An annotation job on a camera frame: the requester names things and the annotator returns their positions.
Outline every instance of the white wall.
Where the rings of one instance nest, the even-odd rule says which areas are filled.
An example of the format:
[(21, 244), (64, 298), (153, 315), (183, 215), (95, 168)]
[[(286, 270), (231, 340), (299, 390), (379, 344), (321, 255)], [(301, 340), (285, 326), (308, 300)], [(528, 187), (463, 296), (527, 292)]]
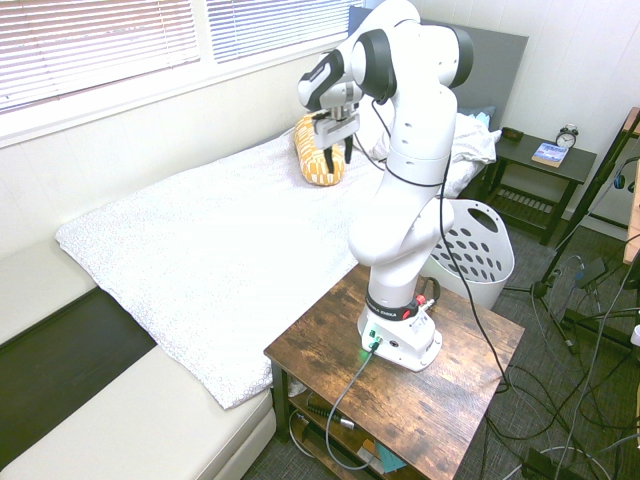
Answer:
[(317, 55), (0, 149), (0, 260), (173, 173), (293, 126)]
[[(378, 0), (368, 0), (374, 7)], [(633, 106), (640, 106), (637, 0), (412, 0), (423, 18), (529, 37), (503, 125), (555, 139), (579, 127), (576, 147), (607, 152)], [(558, 196), (561, 182), (511, 172), (514, 186)], [(582, 189), (576, 192), (573, 209)], [(632, 195), (608, 194), (598, 213), (628, 222)]]

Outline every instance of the alarm clock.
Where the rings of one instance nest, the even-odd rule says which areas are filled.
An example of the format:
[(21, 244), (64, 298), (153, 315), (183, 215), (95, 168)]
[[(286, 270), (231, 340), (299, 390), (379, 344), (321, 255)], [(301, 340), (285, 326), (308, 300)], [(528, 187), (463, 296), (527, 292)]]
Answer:
[(571, 148), (576, 144), (578, 136), (578, 127), (569, 123), (560, 129), (560, 133), (556, 137), (556, 145), (559, 147)]

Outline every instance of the window sill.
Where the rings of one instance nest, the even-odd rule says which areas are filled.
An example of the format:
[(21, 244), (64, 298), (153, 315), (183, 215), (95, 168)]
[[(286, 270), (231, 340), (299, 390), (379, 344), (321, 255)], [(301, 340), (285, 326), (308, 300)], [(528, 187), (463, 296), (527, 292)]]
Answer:
[(317, 54), (334, 48), (345, 36), (307, 42), (222, 65), (213, 62), (186, 65), (0, 114), (0, 132), (3, 132), (0, 148)]

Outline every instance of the white mattress pad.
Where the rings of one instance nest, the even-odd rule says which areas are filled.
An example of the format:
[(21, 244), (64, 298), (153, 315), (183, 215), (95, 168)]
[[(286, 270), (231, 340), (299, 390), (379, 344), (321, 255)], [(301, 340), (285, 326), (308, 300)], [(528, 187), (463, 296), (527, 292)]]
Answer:
[(226, 409), (271, 384), (264, 349), (356, 264), (349, 226), (381, 176), (354, 152), (341, 183), (310, 185), (287, 134), (106, 205), (56, 238)]

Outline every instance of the window blinds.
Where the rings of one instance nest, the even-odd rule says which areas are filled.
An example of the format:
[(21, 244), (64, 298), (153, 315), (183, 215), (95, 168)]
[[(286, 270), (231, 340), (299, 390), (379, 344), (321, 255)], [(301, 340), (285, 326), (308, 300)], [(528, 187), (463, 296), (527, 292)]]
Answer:
[(0, 1), (0, 111), (198, 58), (189, 0)]
[(356, 0), (207, 0), (213, 54), (235, 60), (345, 33)]

